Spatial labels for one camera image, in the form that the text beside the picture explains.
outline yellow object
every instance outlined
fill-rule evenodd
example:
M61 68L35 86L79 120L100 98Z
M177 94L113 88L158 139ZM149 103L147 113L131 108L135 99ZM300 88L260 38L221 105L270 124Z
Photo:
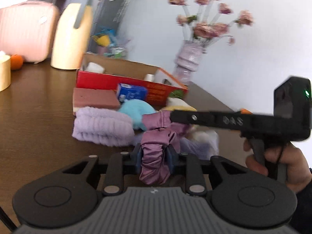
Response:
M71 0L57 25L51 66L78 69L87 51L92 27L92 0Z
M181 110L181 111L193 111L196 112L196 109L192 106L183 106L183 105L172 105L172 106L166 106L162 108L162 110L168 110L168 111L173 111L173 110Z
M9 55L0 56L0 91L11 84L11 61Z
M100 46L109 46L110 45L110 37L108 35L104 35L101 37L93 36L94 41Z

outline flower vase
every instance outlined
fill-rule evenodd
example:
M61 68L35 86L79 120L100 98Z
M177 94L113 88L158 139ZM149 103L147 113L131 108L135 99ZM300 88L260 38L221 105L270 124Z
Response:
M176 67L173 76L181 83L188 85L192 72L198 70L202 54L203 48L200 43L185 40L175 59Z

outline wooden table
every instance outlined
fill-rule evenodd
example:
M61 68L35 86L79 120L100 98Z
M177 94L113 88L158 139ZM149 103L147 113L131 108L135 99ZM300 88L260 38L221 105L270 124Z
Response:
M0 92L0 205L17 225L12 197L24 184L83 156L108 158L115 152L131 150L80 142L71 136L75 75L75 71L52 68L49 61L26 64L12 72L10 87ZM190 85L186 101L198 110L230 110L195 84ZM217 132L220 154L244 164L239 133ZM142 185L135 176L125 181ZM9 233L2 223L0 233Z

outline black mount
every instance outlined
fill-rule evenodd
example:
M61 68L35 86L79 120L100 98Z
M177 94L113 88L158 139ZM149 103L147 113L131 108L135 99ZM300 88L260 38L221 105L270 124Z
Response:
M286 185L223 157L203 161L192 154L177 154L172 145L164 148L164 155L170 173L185 176L185 192L202 197L230 224L244 229L275 228L286 224L296 209L296 195ZM34 228L77 224L106 198L123 196L124 175L139 174L141 158L140 144L131 153L112 155L108 163L95 155L86 157L18 190L13 198L15 213L22 224ZM100 174L106 176L97 191ZM209 174L213 190L207 190L203 174Z

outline red box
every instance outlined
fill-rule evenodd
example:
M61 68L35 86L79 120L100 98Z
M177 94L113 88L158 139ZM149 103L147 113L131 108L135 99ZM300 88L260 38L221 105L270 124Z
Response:
M101 65L104 74L84 71L89 62ZM154 82L144 81L146 74L154 75ZM165 106L170 93L185 96L188 88L162 68L122 59L111 59L94 54L84 54L77 72L76 87L116 90L118 83L144 86L148 90L146 102Z

